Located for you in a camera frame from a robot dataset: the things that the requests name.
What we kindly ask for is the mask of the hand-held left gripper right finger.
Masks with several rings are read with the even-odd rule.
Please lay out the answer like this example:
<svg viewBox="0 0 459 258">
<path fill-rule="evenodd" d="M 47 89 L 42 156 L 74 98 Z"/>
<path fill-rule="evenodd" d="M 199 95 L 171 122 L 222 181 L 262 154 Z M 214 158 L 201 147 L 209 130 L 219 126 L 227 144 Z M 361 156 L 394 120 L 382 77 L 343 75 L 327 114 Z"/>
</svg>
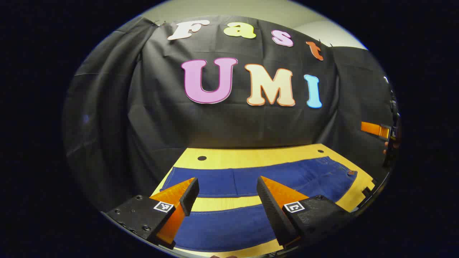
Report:
<svg viewBox="0 0 459 258">
<path fill-rule="evenodd" d="M 323 195 L 308 197 L 270 178 L 257 179 L 257 193 L 279 245 L 316 244 L 354 220 L 354 215 Z"/>
</svg>

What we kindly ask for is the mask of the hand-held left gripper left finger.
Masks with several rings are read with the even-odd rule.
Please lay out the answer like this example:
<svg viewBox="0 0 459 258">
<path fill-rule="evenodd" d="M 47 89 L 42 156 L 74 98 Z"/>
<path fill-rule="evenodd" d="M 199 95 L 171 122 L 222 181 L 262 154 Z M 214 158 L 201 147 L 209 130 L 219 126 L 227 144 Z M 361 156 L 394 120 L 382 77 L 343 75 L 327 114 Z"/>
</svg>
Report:
<svg viewBox="0 0 459 258">
<path fill-rule="evenodd" d="M 173 249 L 198 194 L 198 179 L 192 177 L 152 196 L 136 195 L 106 215 L 140 238 Z"/>
</svg>

